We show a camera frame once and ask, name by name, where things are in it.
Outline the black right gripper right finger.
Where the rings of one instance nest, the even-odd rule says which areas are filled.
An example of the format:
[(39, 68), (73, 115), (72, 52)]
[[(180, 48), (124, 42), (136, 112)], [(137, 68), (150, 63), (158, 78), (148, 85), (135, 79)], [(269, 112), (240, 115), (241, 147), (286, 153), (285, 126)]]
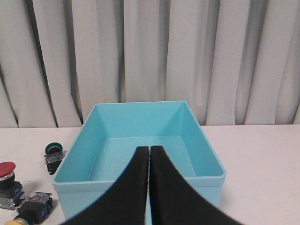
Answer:
[(150, 206), (154, 225), (237, 225), (199, 195), (162, 146), (150, 149)]

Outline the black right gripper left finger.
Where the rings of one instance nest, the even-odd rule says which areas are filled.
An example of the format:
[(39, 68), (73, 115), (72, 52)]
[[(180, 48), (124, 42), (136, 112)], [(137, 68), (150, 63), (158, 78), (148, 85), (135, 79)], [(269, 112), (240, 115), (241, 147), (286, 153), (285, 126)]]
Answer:
[(149, 156), (149, 147), (137, 147), (128, 165), (112, 186), (92, 205), (64, 224), (145, 224)]

